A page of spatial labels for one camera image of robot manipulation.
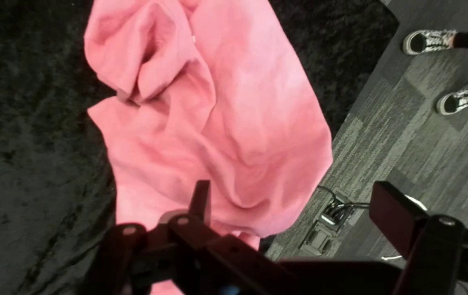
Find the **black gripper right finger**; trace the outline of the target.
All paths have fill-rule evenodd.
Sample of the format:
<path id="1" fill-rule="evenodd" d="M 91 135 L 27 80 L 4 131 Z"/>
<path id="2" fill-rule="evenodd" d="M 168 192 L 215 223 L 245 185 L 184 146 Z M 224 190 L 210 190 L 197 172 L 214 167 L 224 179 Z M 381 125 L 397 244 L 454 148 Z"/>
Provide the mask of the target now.
<path id="1" fill-rule="evenodd" d="M 394 295 L 453 295 L 468 282 L 468 228 L 428 213 L 386 180 L 372 184 L 369 220 L 405 261 Z"/>

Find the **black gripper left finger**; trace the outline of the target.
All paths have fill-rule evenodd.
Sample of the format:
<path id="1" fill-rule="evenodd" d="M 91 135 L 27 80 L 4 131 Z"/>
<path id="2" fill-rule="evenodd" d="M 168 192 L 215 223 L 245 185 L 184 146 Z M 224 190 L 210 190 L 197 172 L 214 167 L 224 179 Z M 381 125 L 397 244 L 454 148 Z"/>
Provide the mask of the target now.
<path id="1" fill-rule="evenodd" d="M 186 295 L 273 295 L 278 267 L 238 238 L 209 228 L 209 182 L 197 180 L 189 208 L 153 230 L 112 226 L 99 243 L 80 295 L 150 295 L 173 282 Z"/>

